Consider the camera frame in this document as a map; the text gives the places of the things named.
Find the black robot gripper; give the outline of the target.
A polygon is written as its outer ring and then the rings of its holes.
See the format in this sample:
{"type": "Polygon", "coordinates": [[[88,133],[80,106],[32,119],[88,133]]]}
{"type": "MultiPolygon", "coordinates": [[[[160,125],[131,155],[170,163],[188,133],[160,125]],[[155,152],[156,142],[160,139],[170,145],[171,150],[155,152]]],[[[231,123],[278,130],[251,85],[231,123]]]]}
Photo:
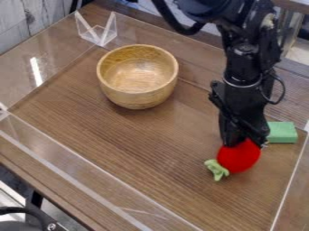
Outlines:
{"type": "Polygon", "coordinates": [[[209,99],[219,110],[218,126],[223,145],[234,147],[249,138],[265,144],[270,129],[266,123],[266,101],[257,87],[237,88],[214,80],[209,99]]]}

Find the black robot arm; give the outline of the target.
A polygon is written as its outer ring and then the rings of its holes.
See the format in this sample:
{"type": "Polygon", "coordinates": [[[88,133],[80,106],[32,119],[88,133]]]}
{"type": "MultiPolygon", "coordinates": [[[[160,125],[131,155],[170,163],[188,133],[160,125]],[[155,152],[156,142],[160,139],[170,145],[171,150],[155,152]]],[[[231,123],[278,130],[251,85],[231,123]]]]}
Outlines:
{"type": "Polygon", "coordinates": [[[151,1],[179,34],[194,35],[207,23],[217,26],[226,67],[222,79],[210,83],[209,99],[219,110],[221,139],[227,147],[245,140],[263,147],[270,134],[265,108],[279,103],[273,88],[283,83],[274,70],[282,48],[271,0],[176,0],[194,21],[190,27],[179,23],[164,0],[151,1]]]}

